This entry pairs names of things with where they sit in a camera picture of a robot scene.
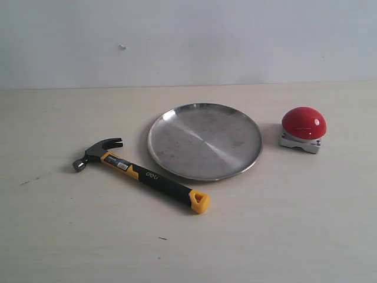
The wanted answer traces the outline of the black yellow claw hammer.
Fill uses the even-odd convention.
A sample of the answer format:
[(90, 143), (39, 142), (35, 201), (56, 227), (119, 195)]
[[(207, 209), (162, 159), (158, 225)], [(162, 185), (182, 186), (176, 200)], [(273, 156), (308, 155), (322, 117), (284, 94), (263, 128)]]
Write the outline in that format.
[(123, 147), (123, 141), (120, 137), (101, 140), (89, 147), (83, 157), (74, 161), (72, 166), (76, 172), (80, 172), (86, 168), (87, 164), (100, 162), (184, 204), (195, 213), (202, 214), (208, 209), (210, 204), (209, 195), (190, 189), (110, 152), (111, 149), (120, 147)]

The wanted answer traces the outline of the red dome push button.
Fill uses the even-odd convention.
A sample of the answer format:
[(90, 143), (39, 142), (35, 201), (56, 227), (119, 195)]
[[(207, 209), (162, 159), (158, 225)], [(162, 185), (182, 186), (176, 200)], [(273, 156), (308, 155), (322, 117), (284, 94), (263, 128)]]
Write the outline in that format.
[(282, 132), (278, 144), (317, 154), (326, 132), (326, 120), (320, 112), (311, 107), (296, 107), (282, 118)]

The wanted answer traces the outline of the round steel plate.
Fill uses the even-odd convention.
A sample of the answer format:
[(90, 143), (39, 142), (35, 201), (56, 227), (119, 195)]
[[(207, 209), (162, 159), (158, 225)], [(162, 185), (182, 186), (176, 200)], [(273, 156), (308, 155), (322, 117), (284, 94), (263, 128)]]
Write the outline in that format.
[(263, 150), (262, 133), (243, 112), (192, 103), (162, 114), (147, 137), (152, 159), (176, 176), (212, 182), (250, 169)]

